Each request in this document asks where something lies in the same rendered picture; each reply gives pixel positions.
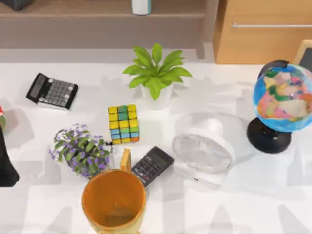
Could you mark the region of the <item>blue globe on black stand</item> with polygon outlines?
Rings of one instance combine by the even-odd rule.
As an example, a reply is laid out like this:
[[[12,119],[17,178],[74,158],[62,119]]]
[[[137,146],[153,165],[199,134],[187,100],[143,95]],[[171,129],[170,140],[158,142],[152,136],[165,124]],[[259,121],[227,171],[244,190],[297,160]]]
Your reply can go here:
[[[312,72],[272,61],[261,69],[252,101],[256,118],[247,127],[249,142],[264,153],[283,152],[292,132],[312,124]]]

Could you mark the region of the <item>white desk fan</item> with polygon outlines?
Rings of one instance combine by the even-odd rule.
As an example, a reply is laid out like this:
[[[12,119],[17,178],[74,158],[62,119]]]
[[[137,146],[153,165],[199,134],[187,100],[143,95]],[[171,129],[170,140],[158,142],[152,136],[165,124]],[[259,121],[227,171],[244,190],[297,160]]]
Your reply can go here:
[[[209,189],[244,186],[244,163],[252,155],[245,119],[226,113],[198,112],[180,116],[171,147],[175,172]]]

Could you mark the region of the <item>white and blue bottle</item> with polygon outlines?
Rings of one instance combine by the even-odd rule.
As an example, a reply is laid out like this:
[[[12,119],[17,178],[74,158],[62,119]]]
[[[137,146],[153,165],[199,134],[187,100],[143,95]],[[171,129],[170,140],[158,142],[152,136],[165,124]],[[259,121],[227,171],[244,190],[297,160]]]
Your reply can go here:
[[[151,13],[152,0],[131,0],[131,11],[135,15],[148,15]]]

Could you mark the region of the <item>black calculator with grey keys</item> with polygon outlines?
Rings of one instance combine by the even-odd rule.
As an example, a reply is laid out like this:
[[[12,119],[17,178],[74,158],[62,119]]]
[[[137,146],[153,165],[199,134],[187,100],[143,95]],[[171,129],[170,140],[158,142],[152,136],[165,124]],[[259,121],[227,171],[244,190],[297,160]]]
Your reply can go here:
[[[74,83],[49,78],[38,73],[26,94],[26,98],[37,105],[70,110],[77,91],[78,86]]]

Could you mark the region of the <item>orange mug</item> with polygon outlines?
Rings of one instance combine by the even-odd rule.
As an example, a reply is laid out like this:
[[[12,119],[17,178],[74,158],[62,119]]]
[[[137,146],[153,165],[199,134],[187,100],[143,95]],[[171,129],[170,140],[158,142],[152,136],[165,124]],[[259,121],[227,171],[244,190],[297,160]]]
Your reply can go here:
[[[146,191],[131,172],[131,151],[124,149],[118,169],[89,180],[82,193],[84,214],[96,234],[141,234]]]

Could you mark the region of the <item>wooden open shelf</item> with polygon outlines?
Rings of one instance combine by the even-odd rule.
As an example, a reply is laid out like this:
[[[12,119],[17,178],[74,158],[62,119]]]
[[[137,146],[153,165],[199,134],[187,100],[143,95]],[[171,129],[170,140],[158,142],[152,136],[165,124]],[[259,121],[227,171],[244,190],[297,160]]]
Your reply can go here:
[[[31,0],[14,11],[0,0],[0,49],[193,49],[204,57],[219,0],[152,0],[149,15],[130,0]]]

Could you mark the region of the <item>colourful puzzle cube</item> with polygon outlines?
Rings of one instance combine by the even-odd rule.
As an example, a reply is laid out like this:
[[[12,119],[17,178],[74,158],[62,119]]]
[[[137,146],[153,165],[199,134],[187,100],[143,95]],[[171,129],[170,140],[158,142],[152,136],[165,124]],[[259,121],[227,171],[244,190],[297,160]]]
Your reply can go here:
[[[139,142],[139,121],[134,104],[109,107],[108,114],[113,145]]]

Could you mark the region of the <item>purple flowering plant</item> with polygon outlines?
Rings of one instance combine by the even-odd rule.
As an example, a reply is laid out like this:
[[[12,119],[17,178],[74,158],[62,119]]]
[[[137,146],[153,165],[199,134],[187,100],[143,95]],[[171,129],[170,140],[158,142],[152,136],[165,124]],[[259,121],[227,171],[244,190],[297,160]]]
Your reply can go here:
[[[104,136],[93,135],[85,124],[73,124],[57,131],[48,149],[51,159],[65,162],[86,179],[113,167],[113,145]]]

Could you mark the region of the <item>black calculator with dark keys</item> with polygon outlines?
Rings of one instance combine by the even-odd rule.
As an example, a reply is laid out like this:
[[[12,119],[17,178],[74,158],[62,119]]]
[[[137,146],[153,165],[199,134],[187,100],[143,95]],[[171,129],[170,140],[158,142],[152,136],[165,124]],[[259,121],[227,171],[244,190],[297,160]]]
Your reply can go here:
[[[159,147],[153,147],[138,163],[132,168],[134,173],[148,188],[164,171],[174,162],[174,159]]]

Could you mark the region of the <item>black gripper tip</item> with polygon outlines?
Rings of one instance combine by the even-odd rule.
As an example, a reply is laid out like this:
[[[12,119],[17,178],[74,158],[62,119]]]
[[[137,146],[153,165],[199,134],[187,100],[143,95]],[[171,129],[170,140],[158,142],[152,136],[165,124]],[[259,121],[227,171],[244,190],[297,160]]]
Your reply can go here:
[[[0,125],[0,188],[13,187],[20,180],[7,153],[2,127]]]

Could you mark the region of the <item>green plant in white pot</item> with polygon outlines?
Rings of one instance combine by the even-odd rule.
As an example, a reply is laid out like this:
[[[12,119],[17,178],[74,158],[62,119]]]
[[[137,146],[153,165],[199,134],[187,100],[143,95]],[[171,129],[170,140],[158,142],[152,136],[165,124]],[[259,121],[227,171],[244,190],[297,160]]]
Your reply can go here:
[[[191,78],[191,73],[182,67],[182,50],[173,50],[166,57],[162,56],[162,46],[155,43],[152,52],[138,45],[133,46],[136,58],[133,64],[122,73],[132,80],[129,88],[142,87],[142,94],[151,108],[160,110],[170,101],[174,83],[183,83],[183,77]]]

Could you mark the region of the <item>dark box on shelf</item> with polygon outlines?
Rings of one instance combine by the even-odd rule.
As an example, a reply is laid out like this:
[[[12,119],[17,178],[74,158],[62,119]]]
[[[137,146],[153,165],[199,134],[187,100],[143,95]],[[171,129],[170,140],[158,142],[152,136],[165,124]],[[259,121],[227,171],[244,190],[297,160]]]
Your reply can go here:
[[[20,11],[32,4],[32,0],[0,0],[0,2],[10,7],[14,11]]]

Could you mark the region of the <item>wooden cupboard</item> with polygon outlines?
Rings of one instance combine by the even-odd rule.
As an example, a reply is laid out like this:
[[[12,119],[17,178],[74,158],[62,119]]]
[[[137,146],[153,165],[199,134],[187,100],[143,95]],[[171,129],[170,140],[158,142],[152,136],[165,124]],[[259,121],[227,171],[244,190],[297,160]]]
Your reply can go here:
[[[312,28],[232,28],[237,24],[312,24],[312,0],[219,0],[213,35],[217,64],[292,62]]]

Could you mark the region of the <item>framed blackboard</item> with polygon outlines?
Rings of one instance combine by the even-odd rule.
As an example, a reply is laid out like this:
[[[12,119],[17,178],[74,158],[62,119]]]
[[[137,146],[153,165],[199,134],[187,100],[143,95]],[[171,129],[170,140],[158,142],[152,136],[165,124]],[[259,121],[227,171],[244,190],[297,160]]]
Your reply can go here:
[[[312,39],[301,42],[292,63],[312,71]]]

